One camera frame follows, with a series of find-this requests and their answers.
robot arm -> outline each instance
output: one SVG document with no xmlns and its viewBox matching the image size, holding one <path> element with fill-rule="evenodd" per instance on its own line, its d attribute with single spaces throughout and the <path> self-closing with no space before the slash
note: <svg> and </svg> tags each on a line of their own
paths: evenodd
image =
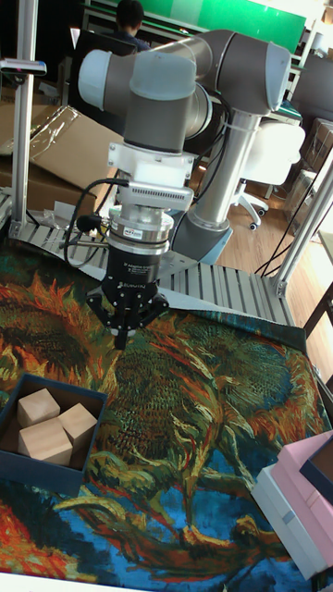
<svg viewBox="0 0 333 592">
<path fill-rule="evenodd" d="M 167 308 L 156 286 L 174 225 L 166 212 L 183 213 L 172 246 L 191 258 L 200 259 L 200 251 L 225 233 L 254 134 L 261 117 L 279 107 L 289 71 L 286 49 L 231 31 L 210 31 L 127 57 L 99 50 L 85 57 L 79 76 L 83 100 L 126 117 L 124 143 L 110 146 L 109 165 L 128 184 L 118 189 L 121 208 L 110 216 L 105 279 L 88 295 L 88 304 L 116 335 L 116 347 L 124 349 L 128 334 Z M 193 192 L 184 184 L 194 158 L 182 148 L 186 137 L 209 122 L 204 88 L 229 103 L 230 130 L 218 170 L 207 175 L 203 199 L 188 212 Z M 103 307 L 103 296 L 112 312 Z"/>
</svg>

pink box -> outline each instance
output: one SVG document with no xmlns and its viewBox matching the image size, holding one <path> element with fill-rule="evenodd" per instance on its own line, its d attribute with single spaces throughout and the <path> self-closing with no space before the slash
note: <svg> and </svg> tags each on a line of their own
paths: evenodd
<svg viewBox="0 0 333 592">
<path fill-rule="evenodd" d="M 333 506 L 300 473 L 300 468 L 333 435 L 333 430 L 283 447 L 272 476 L 325 558 L 333 565 Z"/>
</svg>

metal pole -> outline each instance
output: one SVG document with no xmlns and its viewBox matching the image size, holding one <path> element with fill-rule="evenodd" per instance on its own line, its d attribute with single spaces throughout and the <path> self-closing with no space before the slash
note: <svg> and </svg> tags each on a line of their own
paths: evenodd
<svg viewBox="0 0 333 592">
<path fill-rule="evenodd" d="M 317 195 L 308 215 L 297 235 L 291 244 L 288 254 L 278 270 L 277 274 L 271 278 L 273 288 L 277 296 L 285 296 L 287 284 L 296 265 L 300 261 L 305 247 L 319 224 L 328 212 L 333 201 L 333 162 L 331 163 L 323 181 L 320 184 Z"/>
<path fill-rule="evenodd" d="M 198 225 L 209 225 L 214 229 L 223 226 L 227 219 L 228 210 L 235 195 L 241 178 L 241 172 L 251 150 L 260 120 L 260 116 L 241 111 L 233 111 L 233 116 L 229 124 L 230 133 L 227 150 L 214 176 L 214 180 L 210 182 L 216 168 L 216 163 L 218 163 L 218 155 L 220 154 L 224 139 L 212 150 L 209 160 L 210 163 L 212 162 L 212 165 L 209 167 L 206 178 L 204 179 L 202 191 L 204 191 L 208 183 L 210 183 L 209 188 L 199 203 L 194 206 L 191 216 L 192 222 L 195 223 L 196 219 Z"/>
<path fill-rule="evenodd" d="M 18 59 L 35 59 L 38 0 L 19 0 Z M 15 97 L 12 180 L 12 223 L 9 235 L 16 238 L 26 224 L 29 141 L 33 76 L 20 85 Z"/>
</svg>

green wall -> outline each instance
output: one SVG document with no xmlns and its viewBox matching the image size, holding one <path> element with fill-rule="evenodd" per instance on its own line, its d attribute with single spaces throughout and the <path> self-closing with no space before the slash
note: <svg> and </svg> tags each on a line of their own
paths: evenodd
<svg viewBox="0 0 333 592">
<path fill-rule="evenodd" d="M 305 17 L 249 0 L 141 0 L 145 12 L 203 29 L 229 29 L 294 53 Z"/>
</svg>

person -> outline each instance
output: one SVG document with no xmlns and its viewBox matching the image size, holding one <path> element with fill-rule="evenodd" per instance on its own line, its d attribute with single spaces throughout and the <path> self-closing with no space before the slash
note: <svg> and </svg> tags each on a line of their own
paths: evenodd
<svg viewBox="0 0 333 592">
<path fill-rule="evenodd" d="M 150 49 L 148 43 L 136 39 L 143 17 L 143 7 L 139 0 L 120 0 L 116 19 L 118 31 L 112 33 L 112 37 L 136 45 L 138 52 L 147 51 Z"/>
</svg>

